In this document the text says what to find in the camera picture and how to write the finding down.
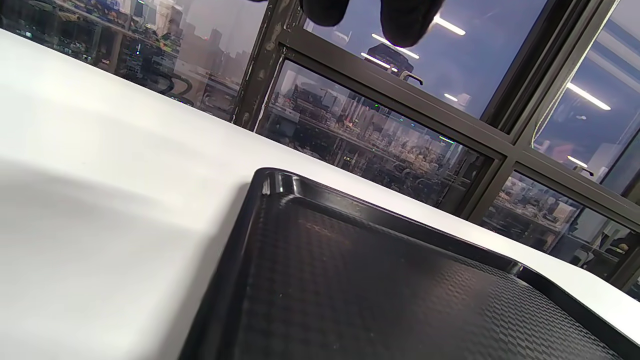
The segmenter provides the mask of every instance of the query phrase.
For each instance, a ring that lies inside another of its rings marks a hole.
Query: window
[[[640,200],[640,25],[621,0],[532,147],[612,191]]]
[[[481,225],[603,279],[638,245],[626,227],[516,172]]]
[[[266,3],[4,0],[0,27],[230,120]]]
[[[306,28],[384,71],[415,74],[424,85],[406,78],[409,83],[479,118],[545,3],[447,0],[427,35],[411,49],[388,46],[378,20],[379,2],[351,0],[338,26],[308,22]]]
[[[485,158],[374,101],[285,62],[259,133],[444,211]]]

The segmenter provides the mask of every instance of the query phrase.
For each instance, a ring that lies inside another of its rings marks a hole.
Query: white tabletop
[[[0,358],[175,359],[253,172],[516,259],[640,343],[640,304],[525,245],[0,30]]]

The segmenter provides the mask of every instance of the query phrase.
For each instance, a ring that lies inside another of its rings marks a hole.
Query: fluorescent light
[[[580,160],[578,160],[576,158],[572,158],[571,156],[567,156],[567,158],[569,160],[573,161],[574,163],[576,163],[576,164],[578,164],[578,165],[580,165],[580,166],[582,166],[584,168],[587,168],[587,164],[583,163],[582,161],[580,161]]]
[[[454,24],[451,24],[449,21],[446,20],[442,20],[442,18],[439,15],[436,15],[436,17],[433,18],[433,22],[435,22],[436,24],[440,24],[442,26],[444,26],[445,28],[453,31],[454,33],[458,34],[458,35],[464,35],[467,32],[460,29],[459,27],[455,26]]]
[[[453,141],[451,141],[451,140],[449,140],[449,139],[447,139],[447,138],[443,138],[442,136],[439,136],[439,137],[440,137],[441,139],[443,139],[444,141],[446,141],[446,142],[454,143]]]
[[[378,63],[378,64],[380,64],[380,65],[382,65],[382,66],[386,67],[387,69],[391,68],[391,65],[386,64],[386,63],[383,63],[382,61],[380,61],[380,60],[378,60],[378,59],[376,59],[376,58],[372,58],[371,56],[369,56],[369,55],[367,55],[367,54],[365,54],[365,53],[360,53],[360,55],[362,55],[362,56],[364,56],[365,58],[367,58],[367,59],[369,59],[369,60],[373,61],[374,63]]]
[[[573,90],[576,94],[582,96],[583,98],[593,102],[594,104],[596,104],[599,108],[604,109],[604,110],[611,110],[611,108],[606,105],[604,102],[596,99],[595,97],[593,97],[593,95],[589,94],[588,92],[584,91],[583,89],[575,86],[572,83],[569,83],[566,86],[567,89]]]
[[[381,36],[378,36],[378,35],[376,35],[376,34],[371,34],[371,36],[372,36],[374,39],[378,40],[378,41],[382,41],[383,43],[385,43],[385,44],[387,44],[387,45],[389,45],[389,46],[395,47],[396,49],[398,49],[398,50],[402,51],[403,53],[405,53],[405,54],[407,54],[407,55],[409,55],[409,56],[411,56],[412,58],[415,58],[415,59],[419,59],[419,58],[420,58],[420,56],[418,56],[418,55],[416,55],[416,54],[412,53],[411,51],[409,51],[409,50],[407,50],[407,49],[404,49],[404,48],[402,48],[402,47],[398,47],[398,46],[395,46],[394,44],[391,44],[387,39],[385,39],[385,38],[383,38],[383,37],[381,37]]]

